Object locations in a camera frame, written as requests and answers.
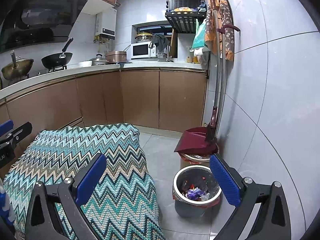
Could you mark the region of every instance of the dark towel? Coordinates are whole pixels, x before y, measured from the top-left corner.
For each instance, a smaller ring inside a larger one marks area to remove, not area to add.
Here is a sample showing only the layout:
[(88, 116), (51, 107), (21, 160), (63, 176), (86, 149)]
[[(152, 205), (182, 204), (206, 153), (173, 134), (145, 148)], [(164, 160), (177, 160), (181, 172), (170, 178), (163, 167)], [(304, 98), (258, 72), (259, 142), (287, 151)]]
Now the dark towel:
[(158, 48), (159, 53), (163, 53), (164, 48), (166, 48), (170, 44), (170, 41), (162, 34), (153, 35), (151, 42)]

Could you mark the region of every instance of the kitchen counter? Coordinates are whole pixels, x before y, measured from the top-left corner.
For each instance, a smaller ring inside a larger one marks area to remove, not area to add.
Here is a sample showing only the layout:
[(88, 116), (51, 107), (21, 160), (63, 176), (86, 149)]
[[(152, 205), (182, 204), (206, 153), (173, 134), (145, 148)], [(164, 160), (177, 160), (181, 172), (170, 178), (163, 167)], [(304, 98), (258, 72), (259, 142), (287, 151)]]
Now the kitchen counter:
[(18, 91), (30, 88), (32, 86), (42, 84), (45, 82), (49, 82), (55, 79), (64, 78), (68, 76), (73, 75), (80, 75), (80, 74), (88, 74), (95, 72), (103, 72), (103, 71), (111, 71), (116, 69), (185, 69), (185, 70), (195, 70), (195, 71), (203, 71), (205, 72), (206, 69), (204, 69), (200, 64), (190, 64), (190, 63), (181, 63), (181, 62), (138, 62), (138, 63), (127, 63), (124, 64), (123, 67), (120, 67), (120, 65), (100, 65), (100, 66), (90, 66), (90, 67), (78, 67), (78, 68), (70, 68), (66, 70), (60, 70), (56, 72), (46, 73), (42, 74), (36, 77), (32, 77), (29, 79), (22, 80), (18, 83), (15, 83), (11, 86), (8, 86), (2, 90), (0, 90), (0, 100), (4, 99), (7, 96), (10, 96)]
[(177, 132), (201, 126), (206, 86), (206, 69), (178, 62), (79, 67), (8, 86), (0, 90), (0, 123), (30, 122), (32, 133), (0, 177), (43, 130), (123, 122)]

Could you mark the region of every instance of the white countertop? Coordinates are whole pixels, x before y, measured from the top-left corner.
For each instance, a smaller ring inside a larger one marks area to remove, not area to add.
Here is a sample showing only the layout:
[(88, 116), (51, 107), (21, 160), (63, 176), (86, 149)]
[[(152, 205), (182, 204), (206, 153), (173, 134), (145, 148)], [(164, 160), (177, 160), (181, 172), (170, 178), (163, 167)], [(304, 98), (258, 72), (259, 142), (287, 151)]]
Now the white countertop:
[[(138, 62), (138, 63), (126, 63), (124, 64), (123, 68), (145, 68), (145, 67), (154, 67), (154, 68), (189, 68), (189, 69), (199, 69), (199, 70), (206, 70), (200, 64), (191, 64), (191, 63), (182, 63), (182, 62)], [(100, 65), (100, 66), (90, 66), (90, 67), (78, 67), (78, 68), (71, 68), (66, 70), (60, 70), (56, 72), (51, 72), (47, 74), (42, 74), (36, 77), (28, 78), (22, 80), (18, 83), (15, 83), (11, 86), (8, 86), (2, 90), (0, 90), (0, 99), (5, 98), (9, 95), (12, 95), (18, 91), (23, 89), (32, 87), (37, 84), (41, 84), (50, 80), (54, 80), (57, 78), (67, 77), (76, 74), (82, 73), (89, 73), (94, 71), (103, 71), (103, 70), (110, 70), (110, 69), (119, 69), (120, 65)]]

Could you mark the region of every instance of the copper pot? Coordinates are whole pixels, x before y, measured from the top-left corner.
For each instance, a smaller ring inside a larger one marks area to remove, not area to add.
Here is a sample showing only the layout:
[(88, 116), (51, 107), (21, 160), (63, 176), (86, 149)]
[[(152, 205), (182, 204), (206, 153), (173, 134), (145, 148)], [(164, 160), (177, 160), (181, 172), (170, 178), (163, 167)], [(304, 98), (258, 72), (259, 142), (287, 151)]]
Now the copper pot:
[(14, 54), (14, 50), (12, 50), (10, 54), (12, 63), (4, 66), (1, 69), (3, 77), (9, 81), (27, 75), (34, 61), (33, 59), (20, 59), (20, 56), (16, 57)]
[(126, 63), (127, 52), (126, 51), (112, 51), (106, 53), (106, 60), (111, 63)]

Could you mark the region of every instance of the water heater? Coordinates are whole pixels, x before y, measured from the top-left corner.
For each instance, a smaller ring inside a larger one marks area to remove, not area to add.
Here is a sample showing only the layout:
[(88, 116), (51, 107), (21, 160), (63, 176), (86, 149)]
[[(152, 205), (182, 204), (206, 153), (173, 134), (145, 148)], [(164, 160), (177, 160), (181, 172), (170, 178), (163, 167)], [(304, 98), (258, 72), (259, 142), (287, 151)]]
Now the water heater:
[(116, 37), (117, 10), (110, 8), (97, 14), (96, 34), (114, 40)]

